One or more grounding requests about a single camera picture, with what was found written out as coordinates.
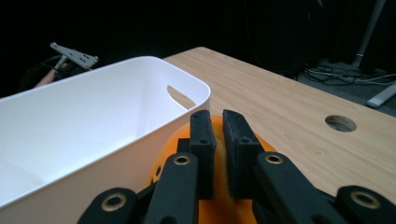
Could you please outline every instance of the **wooden table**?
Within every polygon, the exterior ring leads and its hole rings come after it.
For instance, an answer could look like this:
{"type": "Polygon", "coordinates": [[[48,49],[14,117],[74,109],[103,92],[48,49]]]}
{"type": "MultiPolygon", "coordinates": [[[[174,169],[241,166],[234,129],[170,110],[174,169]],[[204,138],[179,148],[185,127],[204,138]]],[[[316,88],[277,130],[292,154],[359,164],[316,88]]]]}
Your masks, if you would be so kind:
{"type": "Polygon", "coordinates": [[[358,185],[396,203],[396,118],[211,49],[165,60],[210,86],[211,114],[230,109],[244,115],[316,188],[335,195],[340,187],[358,185]],[[352,120],[356,130],[331,128],[329,116],[352,120]]]}

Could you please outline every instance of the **circular hole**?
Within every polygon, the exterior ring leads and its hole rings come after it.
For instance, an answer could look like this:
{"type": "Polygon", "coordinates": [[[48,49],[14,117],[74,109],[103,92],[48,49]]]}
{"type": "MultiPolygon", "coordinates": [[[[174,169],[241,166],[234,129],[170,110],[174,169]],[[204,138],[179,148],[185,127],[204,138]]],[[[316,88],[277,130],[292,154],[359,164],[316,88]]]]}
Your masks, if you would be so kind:
{"type": "Polygon", "coordinates": [[[268,155],[265,157],[265,160],[272,164],[280,164],[283,162],[283,159],[278,157],[277,155],[268,155]]]}
{"type": "Polygon", "coordinates": [[[339,115],[330,115],[325,119],[326,124],[339,131],[344,133],[353,132],[356,130],[356,123],[347,117],[339,116],[339,115]]]}
{"type": "Polygon", "coordinates": [[[377,209],[381,205],[375,196],[363,191],[352,191],[350,193],[350,197],[352,198],[353,202],[366,208],[377,209]]]}
{"type": "Polygon", "coordinates": [[[161,166],[159,166],[157,168],[157,171],[155,172],[155,175],[158,176],[160,174],[160,172],[161,172],[161,166]]]}
{"type": "Polygon", "coordinates": [[[179,156],[174,159],[176,165],[186,165],[190,163],[190,158],[187,156],[179,156]]]}
{"type": "Polygon", "coordinates": [[[312,221],[314,221],[314,223],[316,223],[316,224],[330,224],[331,223],[329,221],[329,219],[327,219],[326,217],[321,216],[321,215],[312,217],[312,221]]]}
{"type": "Polygon", "coordinates": [[[108,195],[102,201],[102,209],[107,212],[114,212],[126,204],[126,196],[122,193],[113,193],[108,195]]]}
{"type": "Polygon", "coordinates": [[[161,219],[161,224],[177,224],[176,218],[171,216],[166,216],[161,219]]]}

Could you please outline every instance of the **black floor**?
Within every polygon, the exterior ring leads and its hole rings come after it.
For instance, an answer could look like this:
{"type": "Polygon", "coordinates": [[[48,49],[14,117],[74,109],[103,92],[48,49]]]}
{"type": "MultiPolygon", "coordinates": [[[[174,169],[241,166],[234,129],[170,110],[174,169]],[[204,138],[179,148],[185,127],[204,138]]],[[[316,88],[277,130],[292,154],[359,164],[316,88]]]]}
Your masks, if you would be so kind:
{"type": "MultiPolygon", "coordinates": [[[[377,70],[374,75],[364,76],[358,66],[354,64],[328,63],[327,60],[323,60],[319,66],[310,70],[311,72],[306,71],[299,74],[297,80],[308,86],[365,106],[368,100],[389,86],[385,83],[395,80],[395,77],[380,78],[391,75],[385,71],[377,70]],[[336,74],[339,78],[329,77],[329,74],[336,74]],[[357,79],[359,81],[355,80],[355,83],[353,83],[351,77],[359,78],[357,79]]],[[[390,98],[375,110],[396,117],[396,96],[390,98]]]]}

